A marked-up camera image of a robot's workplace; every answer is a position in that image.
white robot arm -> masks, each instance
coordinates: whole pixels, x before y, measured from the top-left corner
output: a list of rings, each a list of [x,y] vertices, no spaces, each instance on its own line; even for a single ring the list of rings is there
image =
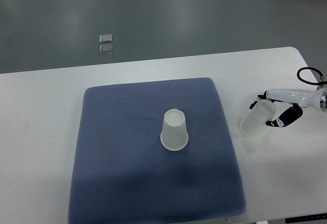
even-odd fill
[[[320,74],[320,81],[317,83],[310,83],[300,78],[299,73],[302,70],[310,69],[317,71]],[[269,89],[263,95],[258,95],[257,99],[251,104],[252,109],[255,104],[261,99],[269,99],[271,102],[285,102],[292,105],[289,109],[284,111],[278,119],[268,121],[266,125],[272,127],[286,127],[300,118],[303,114],[302,108],[313,107],[314,109],[322,112],[327,112],[327,88],[323,85],[322,73],[314,68],[302,68],[297,72],[297,77],[308,84],[319,85],[316,91],[299,90],[299,89]]]

black cable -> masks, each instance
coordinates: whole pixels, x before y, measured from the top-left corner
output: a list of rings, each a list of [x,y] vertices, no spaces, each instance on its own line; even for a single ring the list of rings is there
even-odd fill
[[[312,71],[315,71],[315,72],[317,72],[320,75],[320,77],[323,77],[323,74],[321,73],[320,70],[315,69],[313,67],[303,67],[300,70],[298,70],[297,73],[296,73],[296,76],[298,77],[298,79],[300,79],[300,81],[302,81],[302,82],[304,82],[306,84],[310,84],[310,85],[324,85],[324,84],[327,84],[327,81],[326,82],[308,82],[308,81],[302,79],[300,77],[300,72],[303,71],[303,70],[312,70]]]

upside-down cup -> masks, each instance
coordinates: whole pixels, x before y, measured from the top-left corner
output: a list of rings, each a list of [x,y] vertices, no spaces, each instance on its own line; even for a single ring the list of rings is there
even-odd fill
[[[169,151],[179,151],[186,147],[189,134],[186,130],[185,115],[178,109],[168,110],[163,117],[162,145]]]

textured fabric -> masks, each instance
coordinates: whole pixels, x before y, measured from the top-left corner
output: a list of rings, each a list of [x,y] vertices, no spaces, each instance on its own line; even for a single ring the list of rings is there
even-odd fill
[[[189,142],[168,151],[164,114],[184,112]],[[117,84],[84,95],[69,223],[177,222],[245,211],[224,112],[209,78]]]

translucent cup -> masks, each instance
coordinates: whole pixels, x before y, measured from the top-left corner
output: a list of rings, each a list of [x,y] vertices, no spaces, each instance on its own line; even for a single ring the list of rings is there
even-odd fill
[[[186,147],[189,134],[182,111],[171,109],[165,113],[160,139],[162,145],[169,151],[179,151]]]
[[[266,122],[271,120],[276,113],[276,106],[269,100],[260,100],[250,110],[250,113],[241,122],[242,132],[251,138],[261,138],[268,126]]]

